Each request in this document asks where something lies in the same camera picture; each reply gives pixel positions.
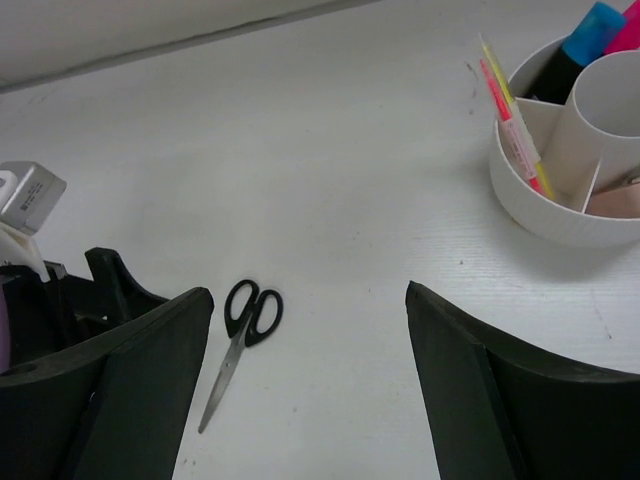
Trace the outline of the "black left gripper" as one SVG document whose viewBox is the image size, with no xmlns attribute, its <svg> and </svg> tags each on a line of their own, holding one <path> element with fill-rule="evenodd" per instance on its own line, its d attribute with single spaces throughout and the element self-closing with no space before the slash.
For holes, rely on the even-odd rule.
<svg viewBox="0 0 640 480">
<path fill-rule="evenodd" d="M 143 288 L 118 252 L 85 253 L 92 280 L 47 263 L 43 283 L 25 266 L 1 268 L 1 371 L 59 352 L 167 302 Z"/>
</svg>

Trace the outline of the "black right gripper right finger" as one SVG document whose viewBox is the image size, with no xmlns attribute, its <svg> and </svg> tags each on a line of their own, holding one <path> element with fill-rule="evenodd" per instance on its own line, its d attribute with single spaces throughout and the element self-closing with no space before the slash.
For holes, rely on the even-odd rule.
<svg viewBox="0 0 640 480">
<path fill-rule="evenodd" d="M 484 323 L 429 288 L 408 329 L 443 479 L 635 479 L 639 378 Z"/>
</svg>

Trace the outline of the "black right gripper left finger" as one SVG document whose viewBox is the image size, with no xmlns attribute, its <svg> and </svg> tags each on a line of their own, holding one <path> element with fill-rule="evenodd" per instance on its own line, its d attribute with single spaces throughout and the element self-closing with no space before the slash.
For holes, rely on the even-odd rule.
<svg viewBox="0 0 640 480">
<path fill-rule="evenodd" d="M 193 288 L 3 373 L 2 478 L 171 478 L 213 310 Z"/>
</svg>

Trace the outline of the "black handled scissors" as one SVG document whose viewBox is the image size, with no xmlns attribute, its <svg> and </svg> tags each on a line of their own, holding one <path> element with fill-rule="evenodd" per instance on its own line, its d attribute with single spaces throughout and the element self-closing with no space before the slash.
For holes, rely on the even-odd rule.
<svg viewBox="0 0 640 480">
<path fill-rule="evenodd" d="M 233 304 L 241 290 L 250 292 L 240 313 L 233 314 Z M 270 326 L 259 330 L 259 321 L 265 305 L 272 300 L 275 303 L 275 314 Z M 279 327 L 284 313 L 282 295 L 274 289 L 261 290 L 253 279 L 243 279 L 234 285 L 226 297 L 223 317 L 227 336 L 230 340 L 229 348 L 220 365 L 218 375 L 211 389 L 204 412 L 198 425 L 198 433 L 203 434 L 209 425 L 216 409 L 227 390 L 235 373 L 241 355 L 246 348 L 251 348 L 269 338 Z"/>
</svg>

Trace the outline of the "yellow pen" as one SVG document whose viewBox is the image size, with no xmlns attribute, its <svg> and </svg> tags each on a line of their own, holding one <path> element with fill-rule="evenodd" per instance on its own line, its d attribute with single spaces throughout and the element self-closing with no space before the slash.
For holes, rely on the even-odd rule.
<svg viewBox="0 0 640 480">
<path fill-rule="evenodd" d="M 524 121 L 524 118 L 519 110 L 518 104 L 515 100 L 515 97 L 512 95 L 510 88 L 508 86 L 508 82 L 506 80 L 506 76 L 504 74 L 504 71 L 502 69 L 502 66 L 497 58 L 497 56 L 495 55 L 495 53 L 493 52 L 490 44 L 488 42 L 485 41 L 485 39 L 483 37 L 480 37 L 480 44 L 481 44 L 481 48 L 482 48 L 482 54 L 483 57 L 482 59 L 485 59 L 488 64 L 490 69 L 492 70 L 492 73 L 495 75 L 499 86 L 502 90 L 502 94 L 504 95 L 505 100 L 507 101 L 507 104 L 513 114 L 513 116 L 515 117 L 515 121 L 516 121 L 516 125 L 519 129 L 519 133 L 521 135 L 521 139 L 524 143 L 524 148 L 526 151 L 526 154 L 528 156 L 528 158 L 532 161 L 532 163 L 534 164 L 535 167 L 535 171 L 537 173 L 537 177 L 538 180 L 542 186 L 543 189 L 543 193 L 541 195 L 543 195 L 544 197 L 553 200 L 554 199 L 554 194 L 552 192 L 550 183 L 548 181 L 548 179 L 546 178 L 546 174 L 544 173 L 544 170 L 542 168 L 542 166 L 540 165 L 540 155 L 538 153 L 537 148 L 535 147 L 535 144 L 533 142 L 533 137 L 531 136 L 531 133 Z"/>
</svg>

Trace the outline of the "pink black highlighter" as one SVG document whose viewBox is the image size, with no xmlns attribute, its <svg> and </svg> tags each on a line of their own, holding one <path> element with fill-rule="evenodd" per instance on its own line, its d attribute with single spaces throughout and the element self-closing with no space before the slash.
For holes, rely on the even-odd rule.
<svg viewBox="0 0 640 480">
<path fill-rule="evenodd" d="M 640 0 L 635 0 L 624 12 L 625 26 L 605 48 L 604 55 L 638 50 L 640 46 Z"/>
</svg>

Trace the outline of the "blue black highlighter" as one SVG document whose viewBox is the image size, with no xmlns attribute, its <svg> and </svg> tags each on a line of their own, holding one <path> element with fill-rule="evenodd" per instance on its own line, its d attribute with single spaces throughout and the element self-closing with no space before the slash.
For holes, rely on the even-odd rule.
<svg viewBox="0 0 640 480">
<path fill-rule="evenodd" d="M 627 24 L 613 7 L 597 1 L 533 80 L 524 97 L 564 105 L 581 72 L 602 56 Z"/>
</svg>

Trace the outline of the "pink pen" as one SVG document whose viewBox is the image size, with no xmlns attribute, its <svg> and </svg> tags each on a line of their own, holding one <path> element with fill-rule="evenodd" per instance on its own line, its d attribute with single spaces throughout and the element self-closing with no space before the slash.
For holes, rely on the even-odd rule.
<svg viewBox="0 0 640 480">
<path fill-rule="evenodd" d="M 480 67 L 487 82 L 489 91 L 492 95 L 497 114 L 499 117 L 499 124 L 503 134 L 506 136 L 507 143 L 514 155 L 516 164 L 523 176 L 523 179 L 529 184 L 529 186 L 539 194 L 543 193 L 542 186 L 538 180 L 537 173 L 535 171 L 534 164 L 528 158 L 524 143 L 521 139 L 519 129 L 516 125 L 515 117 L 513 116 L 507 101 L 502 94 L 502 90 L 499 83 L 492 73 L 488 62 L 485 59 L 480 60 Z"/>
</svg>

